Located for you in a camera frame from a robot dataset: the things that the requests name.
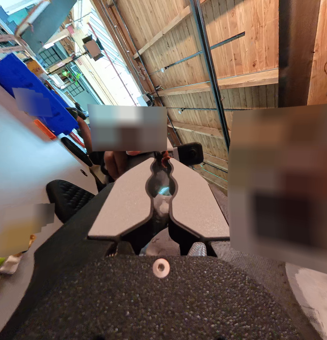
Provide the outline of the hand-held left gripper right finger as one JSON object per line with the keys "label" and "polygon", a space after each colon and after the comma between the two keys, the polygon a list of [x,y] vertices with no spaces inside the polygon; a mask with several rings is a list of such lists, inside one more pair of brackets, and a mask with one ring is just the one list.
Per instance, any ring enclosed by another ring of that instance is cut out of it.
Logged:
{"label": "hand-held left gripper right finger", "polygon": [[208,182],[197,172],[173,158],[170,179],[175,190],[170,199],[170,219],[202,241],[229,239],[229,225]]}

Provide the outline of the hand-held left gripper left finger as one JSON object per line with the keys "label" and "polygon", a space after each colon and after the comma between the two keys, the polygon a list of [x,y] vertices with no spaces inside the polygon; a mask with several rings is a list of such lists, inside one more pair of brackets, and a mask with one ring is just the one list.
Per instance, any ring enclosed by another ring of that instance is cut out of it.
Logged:
{"label": "hand-held left gripper left finger", "polygon": [[149,181],[154,158],[149,158],[119,177],[104,202],[90,231],[89,239],[121,240],[153,216]]}

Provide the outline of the person's right hand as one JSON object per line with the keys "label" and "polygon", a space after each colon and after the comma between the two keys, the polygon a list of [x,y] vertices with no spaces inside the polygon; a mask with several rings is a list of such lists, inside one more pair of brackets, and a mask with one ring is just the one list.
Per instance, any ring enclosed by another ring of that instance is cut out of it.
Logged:
{"label": "person's right hand", "polygon": [[126,172],[128,156],[137,156],[142,151],[105,151],[104,168],[115,181]]}

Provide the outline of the black mesh office chair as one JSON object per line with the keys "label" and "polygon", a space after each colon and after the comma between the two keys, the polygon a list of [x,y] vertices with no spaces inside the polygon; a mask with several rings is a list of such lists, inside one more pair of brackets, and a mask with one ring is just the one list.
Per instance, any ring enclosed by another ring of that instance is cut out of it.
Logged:
{"label": "black mesh office chair", "polygon": [[46,193],[55,214],[62,223],[66,223],[95,195],[68,181],[53,180],[46,185]]}

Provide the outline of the studio light panel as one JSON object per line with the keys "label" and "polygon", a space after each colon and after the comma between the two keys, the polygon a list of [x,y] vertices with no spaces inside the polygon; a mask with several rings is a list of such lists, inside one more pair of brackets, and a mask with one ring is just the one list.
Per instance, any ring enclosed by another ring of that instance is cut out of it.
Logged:
{"label": "studio light panel", "polygon": [[94,39],[92,35],[89,35],[82,39],[82,43],[83,48],[85,52],[89,55],[90,59],[98,61],[105,56],[103,53],[104,49],[99,38]]}

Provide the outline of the blue plastic bin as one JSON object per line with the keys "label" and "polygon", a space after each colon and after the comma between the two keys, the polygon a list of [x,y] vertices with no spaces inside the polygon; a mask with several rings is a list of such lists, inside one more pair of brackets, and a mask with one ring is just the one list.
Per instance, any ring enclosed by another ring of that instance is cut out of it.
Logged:
{"label": "blue plastic bin", "polygon": [[66,104],[12,53],[0,61],[0,85],[16,99],[19,109],[36,117],[56,136],[78,128]]}

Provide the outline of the tall black panel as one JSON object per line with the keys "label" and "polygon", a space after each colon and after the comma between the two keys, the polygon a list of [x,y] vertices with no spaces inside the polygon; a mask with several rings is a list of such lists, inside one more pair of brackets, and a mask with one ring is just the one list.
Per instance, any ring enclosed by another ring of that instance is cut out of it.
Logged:
{"label": "tall black panel", "polygon": [[34,54],[38,54],[57,32],[76,0],[53,0],[22,33],[21,38]]}

